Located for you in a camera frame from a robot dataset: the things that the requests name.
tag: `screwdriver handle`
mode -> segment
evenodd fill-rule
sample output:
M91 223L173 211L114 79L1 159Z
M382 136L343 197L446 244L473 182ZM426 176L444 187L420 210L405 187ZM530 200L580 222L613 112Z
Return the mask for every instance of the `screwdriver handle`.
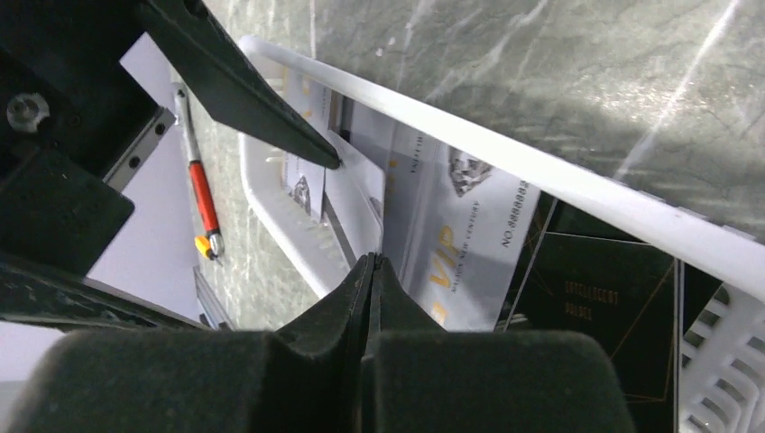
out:
M207 237L220 234L220 226L217 222L217 214L210 186L207 183L207 175L201 161L192 161L189 164L189 176L191 186L194 189L194 198L197 200L197 208L202 216L202 224L207 232Z

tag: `yellow tip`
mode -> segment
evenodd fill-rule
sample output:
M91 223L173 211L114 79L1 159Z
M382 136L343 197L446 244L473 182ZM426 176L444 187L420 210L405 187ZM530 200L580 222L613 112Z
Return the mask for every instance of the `yellow tip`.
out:
M207 258L207 256L209 255L209 251L212 250L210 241L205 236L195 237L194 245L197 247L197 250L199 251L199 253L204 255L205 258Z

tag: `black card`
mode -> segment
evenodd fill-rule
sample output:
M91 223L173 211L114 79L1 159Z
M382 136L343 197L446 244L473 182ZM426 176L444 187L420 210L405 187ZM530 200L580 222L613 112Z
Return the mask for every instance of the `black card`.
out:
M513 313L601 344L639 431L675 429L677 261L634 242L546 233Z

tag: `white card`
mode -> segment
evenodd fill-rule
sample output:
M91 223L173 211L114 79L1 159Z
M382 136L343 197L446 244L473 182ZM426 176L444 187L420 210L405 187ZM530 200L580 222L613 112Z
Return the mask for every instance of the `white card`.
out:
M381 250L385 174L339 135L330 131L329 137L342 164L327 170L327 221L353 265L361 256Z

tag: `gray marble surface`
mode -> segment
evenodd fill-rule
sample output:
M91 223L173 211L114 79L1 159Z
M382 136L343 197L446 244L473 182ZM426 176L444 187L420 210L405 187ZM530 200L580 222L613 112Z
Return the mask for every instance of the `gray marble surface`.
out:
M207 5L235 40L255 34L315 56L765 238L765 4L759 0ZM229 241L241 243L230 250L234 263L209 269L210 280L226 287L227 305L253 303L234 311L243 323L278 325L313 300L246 210L234 134L212 124L205 134L224 230L238 231L226 239L241 237ZM253 291L242 281L270 289ZM292 291L283 291L288 286ZM264 299L273 308L261 306ZM249 318L277 307L274 318Z

